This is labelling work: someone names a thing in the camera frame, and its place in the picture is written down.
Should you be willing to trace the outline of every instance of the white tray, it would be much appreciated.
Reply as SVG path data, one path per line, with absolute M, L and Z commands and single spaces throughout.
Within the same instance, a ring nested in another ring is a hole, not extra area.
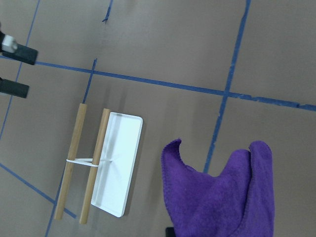
M 91 204 L 124 214 L 143 119 L 111 112 Z

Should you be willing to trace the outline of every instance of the black object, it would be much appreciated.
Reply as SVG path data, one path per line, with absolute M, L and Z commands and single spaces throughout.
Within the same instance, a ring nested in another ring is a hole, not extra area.
M 173 227 L 166 228 L 166 237 L 176 237 Z
M 4 37 L 5 37 L 5 34 L 0 31 L 0 52 L 3 52 L 2 41 L 3 41 Z
M 26 98 L 29 88 L 28 85 L 0 78 L 0 92 L 2 93 Z
M 15 59 L 17 61 L 34 65 L 36 58 L 38 56 L 38 51 L 32 48 L 28 48 L 21 44 L 17 44 L 18 48 L 14 53 L 9 53 L 6 51 L 2 52 L 2 55 L 8 58 Z

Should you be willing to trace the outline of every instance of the purple towel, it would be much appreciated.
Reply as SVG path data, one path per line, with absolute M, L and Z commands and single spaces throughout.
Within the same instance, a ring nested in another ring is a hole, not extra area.
M 231 154 L 218 177 L 200 173 L 180 158 L 181 140 L 162 152 L 164 201 L 177 237 L 272 237 L 272 153 L 256 141 L 250 152 Z

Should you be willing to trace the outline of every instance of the blue tape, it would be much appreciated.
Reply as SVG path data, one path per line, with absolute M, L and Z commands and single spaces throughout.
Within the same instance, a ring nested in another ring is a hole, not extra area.
M 4 127 L 5 127 L 6 119 L 8 118 L 8 114 L 9 114 L 9 110 L 10 110 L 11 102 L 12 102 L 12 97 L 13 97 L 13 96 L 10 96 L 8 108 L 6 109 L 6 112 L 5 112 L 4 121 L 3 121 L 3 123 L 2 123 L 2 128 L 1 128 L 1 132 L 0 132 L 0 140 L 1 140 L 2 135 L 3 135 L 3 132 L 4 132 Z
M 105 18 L 104 18 L 104 20 L 102 22 L 106 22 L 109 19 L 110 12 L 111 12 L 111 9 L 112 9 L 112 4 L 113 4 L 113 0 L 110 1 L 110 5 L 109 5 L 109 8 L 108 8 L 107 14 L 106 14 L 106 16 L 105 16 Z
M 38 12 L 39 4 L 40 4 L 40 0 L 38 0 L 38 3 L 37 3 L 36 8 L 35 8 L 35 13 L 34 13 L 34 15 L 33 15 L 31 27 L 30 27 L 30 30 L 29 30 L 29 33 L 28 33 L 28 37 L 27 37 L 27 39 L 26 39 L 26 44 L 25 44 L 25 46 L 27 46 L 28 43 L 29 43 L 30 36 L 31 36 L 31 32 L 32 32 L 32 28 L 33 28 L 34 21 L 35 21 L 35 17 L 36 17 L 36 14 L 37 14 L 37 12 Z M 16 78 L 15 78 L 15 82 L 17 82 L 18 79 L 19 79 L 21 67 L 22 67 L 22 62 L 20 63 L 20 66 L 19 66 L 19 69 L 18 69 L 18 73 L 17 73 Z M 6 120 L 7 120 L 7 118 L 8 118 L 8 114 L 9 114 L 9 110 L 10 110 L 10 107 L 11 107 L 11 103 L 12 103 L 12 96 L 11 96 L 11 98 L 10 98 L 8 107 L 7 107 L 7 109 L 6 109 L 4 121 L 3 121 L 3 123 L 2 123 L 2 128 L 1 128 L 1 132 L 0 132 L 0 140 L 1 140 L 2 135 L 3 135 L 3 132 L 4 132 L 4 127 L 5 127 Z
M 26 39 L 26 44 L 25 44 L 25 46 L 28 46 L 28 44 L 29 44 L 31 32 L 32 32 L 32 29 L 33 29 L 33 25 L 34 25 L 34 21 L 35 21 L 36 15 L 37 15 L 37 13 L 38 13 L 39 5 L 40 5 L 40 0 L 38 0 L 38 4 L 36 5 L 36 8 L 35 8 L 35 13 L 34 13 L 34 15 L 33 15 L 31 27 L 30 27 L 30 30 L 29 30 L 28 37 L 27 37 L 27 39 Z
M 256 102 L 261 102 L 261 103 L 266 103 L 266 104 L 271 104 L 271 105 L 279 105 L 279 106 L 284 106 L 284 107 L 316 111 L 315 105 L 308 105 L 308 104 L 301 105 L 300 103 L 293 102 L 293 101 L 276 100 L 276 99 L 266 98 L 266 97 L 252 97 L 251 95 L 232 93 L 232 92 L 229 93 L 229 97 L 242 99 L 242 100 L 256 101 Z
M 65 70 L 82 72 L 82 73 L 91 73 L 91 70 L 89 70 L 89 69 L 75 68 L 75 67 L 63 66 L 63 65 L 59 65 L 59 64 L 53 64 L 53 63 L 36 62 L 35 64 L 47 66 L 47 67 L 52 67 L 52 68 L 60 68 L 60 69 L 65 69 Z
M 49 197 L 47 194 L 45 194 L 44 192 L 42 192 L 41 190 L 39 190 L 38 188 L 36 188 L 35 186 L 33 186 L 32 184 L 30 184 L 28 181 L 26 181 L 25 179 L 23 179 L 22 177 L 20 177 L 19 175 L 17 175 L 16 173 L 14 173 L 12 170 L 10 170 L 8 167 L 4 166 L 2 163 L 0 163 L 0 167 L 3 168 L 5 171 L 7 171 L 8 173 L 12 174 L 15 178 L 17 178 L 18 180 L 20 180 L 22 183 L 24 183 L 26 186 L 28 186 L 29 188 L 33 189 L 35 192 L 37 192 L 39 195 L 41 195 L 42 197 L 44 197 L 46 200 L 48 200 L 51 203 L 54 203 L 54 200 Z
M 92 80 L 92 77 L 93 77 L 95 66 L 97 64 L 97 60 L 98 59 L 96 58 L 93 61 L 93 65 L 92 65 L 92 69 L 91 69 L 91 73 L 90 73 L 87 89 L 85 90 L 84 98 L 83 98 L 83 101 L 82 101 L 83 104 L 85 103 L 85 100 L 87 99 L 87 95 L 88 95 L 88 92 L 89 92 L 89 89 L 90 89 L 90 84 L 91 84 L 91 80 Z
M 213 89 L 207 89 L 207 88 L 190 86 L 190 85 L 176 84 L 176 83 L 160 81 L 160 80 L 137 78 L 137 77 L 132 77 L 132 76 L 106 73 L 106 72 L 100 72 L 100 71 L 95 71 L 94 74 L 106 76 L 106 77 L 111 77 L 111 78 L 131 80 L 131 81 L 143 82 L 143 83 L 148 83 L 148 84 L 153 84 L 153 85 L 167 86 L 167 87 L 172 87 L 172 88 L 177 88 L 177 89 L 182 89 L 182 90 L 196 91 L 196 92 L 213 94 L 213 95 L 223 95 L 224 94 L 224 92 L 221 90 L 213 90 Z
M 15 178 L 17 178 L 18 180 L 20 180 L 22 183 L 24 183 L 26 186 L 28 186 L 29 188 L 33 189 L 36 193 L 38 193 L 39 195 L 41 195 L 43 198 L 45 198 L 46 200 L 48 200 L 49 202 L 51 202 L 52 204 L 55 203 L 55 200 L 52 199 L 51 197 L 49 197 L 47 194 L 45 194 L 44 192 L 42 192 L 41 190 L 39 190 L 38 188 L 36 188 L 34 185 L 30 184 L 28 181 L 26 181 L 25 179 L 23 179 L 21 176 L 19 176 L 18 174 L 14 173 L 12 170 L 10 170 L 8 167 L 6 167 L 5 165 L 3 165 L 2 163 L 0 163 L 0 167 L 3 168 L 5 171 L 7 171 L 9 174 L 13 175 Z M 72 213 L 70 210 L 66 209 L 64 210 L 67 214 L 69 214 L 71 217 L 76 219 L 76 214 Z
M 7 58 L 7 57 L 4 57 L 2 55 L 0 55 L 0 58 L 7 59 L 7 60 L 13 60 L 11 58 Z M 53 64 L 53 63 L 36 62 L 36 64 L 41 65 L 41 66 L 60 68 L 60 69 L 82 72 L 82 73 L 89 73 L 90 74 L 92 72 L 92 70 L 89 70 L 89 69 L 69 67 L 69 66 L 58 65 L 58 64 Z M 208 89 L 208 88 L 203 88 L 203 87 L 176 84 L 176 83 L 171 83 L 171 82 L 166 82 L 166 81 L 152 80 L 152 79 L 146 79 L 146 78 L 138 78 L 138 77 L 113 74 L 113 73 L 106 73 L 106 72 L 100 72 L 100 71 L 94 71 L 93 74 L 97 74 L 100 76 L 106 76 L 106 77 L 112 77 L 112 78 L 118 78 L 118 79 L 125 79 L 125 80 L 130 80 L 130 81 L 136 81 L 136 82 L 143 82 L 143 83 L 154 84 L 154 85 L 160 85 L 160 86 L 166 86 L 166 87 L 172 87 L 172 88 L 177 88 L 177 89 L 181 89 L 181 90 L 195 91 L 195 92 L 212 94 L 212 95 L 220 95 L 220 96 L 224 95 L 224 91 L 222 91 L 222 90 L 214 90 L 214 89 Z M 315 105 L 309 105 L 309 104 L 300 105 L 298 102 L 292 102 L 292 101 L 277 100 L 277 99 L 266 98 L 266 97 L 252 97 L 251 95 L 239 94 L 239 93 L 233 93 L 233 92 L 229 92 L 228 97 L 242 99 L 242 100 L 256 101 L 256 102 L 260 102 L 260 103 L 280 105 L 280 106 L 285 106 L 285 107 L 298 108 L 298 109 L 302 109 L 302 110 L 316 111 Z
M 20 72 L 21 72 L 21 67 L 22 67 L 22 63 L 20 63 L 20 66 L 19 66 L 19 69 L 18 69 L 18 73 L 17 73 L 16 78 L 15 78 L 15 82 L 17 82 L 18 79 L 19 79 Z M 0 132 L 0 140 L 2 138 L 2 135 L 3 135 L 3 132 L 4 132 L 4 127 L 5 127 L 5 124 L 6 124 L 6 120 L 7 120 L 8 115 L 9 115 L 9 110 L 11 108 L 11 103 L 12 103 L 12 98 L 13 98 L 13 96 L 10 96 L 9 104 L 8 104 L 8 107 L 6 108 L 4 120 L 3 120 L 3 123 L 2 123 L 1 132 Z
M 55 197 L 53 209 L 52 209 L 52 211 L 51 211 L 50 218 L 49 218 L 49 221 L 48 221 L 48 224 L 47 224 L 47 229 L 46 229 L 46 232 L 45 232 L 45 237 L 48 237 L 48 233 L 49 233 L 49 231 L 50 231 L 51 223 L 52 223 L 52 221 L 53 221 L 53 216 L 54 216 L 54 213 L 55 213 L 55 210 L 56 210 L 57 201 L 58 201 L 58 197 L 59 197 L 59 194 L 60 194 L 61 184 L 62 184 L 62 182 L 63 182 L 64 172 L 65 172 L 65 168 L 64 168 L 63 174 L 62 174 L 62 176 L 61 176 L 60 182 L 59 182 L 59 186 L 58 186 L 57 194 L 56 194 L 56 197 Z M 69 215 L 70 215 L 71 217 L 73 217 L 74 219 L 76 219 L 76 217 L 77 217 L 75 214 L 73 214 L 71 211 L 69 211 L 69 210 L 66 209 L 66 208 L 64 208 L 64 212 L 66 212 L 67 214 L 69 214 Z
M 242 41 L 242 36 L 243 36 L 245 24 L 247 21 L 247 16 L 248 16 L 250 4 L 251 4 L 251 0 L 246 0 L 245 12 L 244 12 L 244 15 L 243 15 L 241 22 L 240 22 L 239 31 L 238 31 L 237 40 L 235 43 L 235 48 L 234 48 L 234 53 L 233 53 L 233 58 L 232 58 L 232 63 L 231 63 L 230 69 L 229 69 L 228 77 L 227 77 L 227 82 L 226 82 L 225 91 L 224 91 L 224 95 L 223 95 L 223 99 L 222 99 L 222 103 L 221 103 L 221 107 L 220 107 L 220 111 L 219 111 L 219 116 L 218 116 L 217 121 L 216 121 L 211 145 L 210 145 L 210 148 L 208 150 L 207 158 L 206 158 L 205 165 L 204 165 L 204 170 L 203 170 L 204 173 L 207 173 L 209 170 L 211 158 L 212 158 L 214 150 L 215 150 L 215 144 L 217 141 L 219 129 L 220 129 L 221 124 L 222 124 L 222 119 L 223 119 L 223 115 L 225 112 L 227 98 L 229 96 L 229 91 L 231 89 L 231 85 L 232 85 L 232 81 L 233 81 L 233 77 L 234 77 L 234 73 L 235 73 L 236 62 L 238 59 L 239 49 L 240 49 L 240 45 L 241 45 L 241 41 Z

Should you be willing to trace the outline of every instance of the wooden stick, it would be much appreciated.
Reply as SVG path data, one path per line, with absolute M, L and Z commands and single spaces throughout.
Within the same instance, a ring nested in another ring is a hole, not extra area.
M 78 113 L 77 113 L 77 118 L 76 118 L 76 123 L 74 127 L 74 132 L 73 132 L 73 137 L 71 139 L 70 147 L 69 147 L 69 152 L 68 152 L 68 158 L 69 160 L 75 160 L 77 156 L 77 151 L 78 151 L 78 146 L 79 146 L 79 141 L 81 137 L 81 132 L 82 132 L 82 127 L 83 127 L 83 122 L 84 122 L 84 117 L 85 117 L 85 112 L 87 110 L 87 105 L 86 104 L 80 104 Z M 64 176 L 63 176 L 63 182 L 61 184 L 61 189 L 58 197 L 58 202 L 56 206 L 56 212 L 55 212 L 55 220 L 61 220 L 64 214 L 64 208 L 66 204 L 66 199 L 67 199 L 67 194 L 68 194 L 68 189 L 70 185 L 70 180 L 71 180 L 71 175 L 73 173 L 73 167 L 74 163 L 71 162 L 66 162 L 66 167 L 64 171 Z
M 106 133 L 108 122 L 109 122 L 110 112 L 111 112 L 110 110 L 104 109 L 102 113 L 98 138 L 97 138 L 97 142 L 96 142 L 94 154 L 93 154 L 93 159 L 92 159 L 92 164 L 94 165 L 99 165 L 100 163 L 101 152 L 103 148 L 105 133 Z M 86 224 L 88 220 L 97 171 L 98 171 L 98 167 L 93 167 L 93 166 L 90 167 L 89 178 L 87 182 L 87 187 L 85 189 L 84 200 L 83 200 L 83 205 L 82 205 L 82 210 L 81 210 L 81 215 L 80 215 L 80 220 L 79 220 L 80 224 Z

